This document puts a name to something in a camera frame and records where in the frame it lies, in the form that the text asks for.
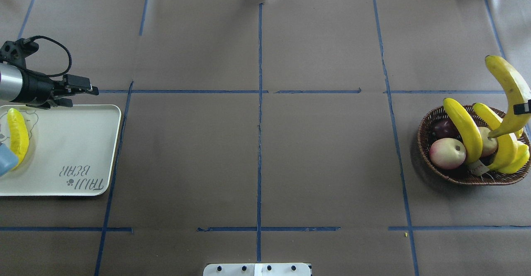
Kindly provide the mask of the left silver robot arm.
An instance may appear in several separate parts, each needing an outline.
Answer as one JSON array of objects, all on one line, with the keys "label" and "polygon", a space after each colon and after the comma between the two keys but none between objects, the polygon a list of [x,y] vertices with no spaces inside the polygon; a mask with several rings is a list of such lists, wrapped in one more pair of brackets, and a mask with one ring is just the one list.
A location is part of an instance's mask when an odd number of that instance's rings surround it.
[{"label": "left silver robot arm", "polygon": [[[28,107],[49,110],[52,107],[72,107],[71,96],[99,95],[98,87],[89,78],[65,74],[60,81],[24,73],[14,65],[1,64],[1,101],[25,104]],[[9,144],[1,143],[1,175],[17,168],[29,149],[29,131],[24,116],[15,108],[6,114]]]}]

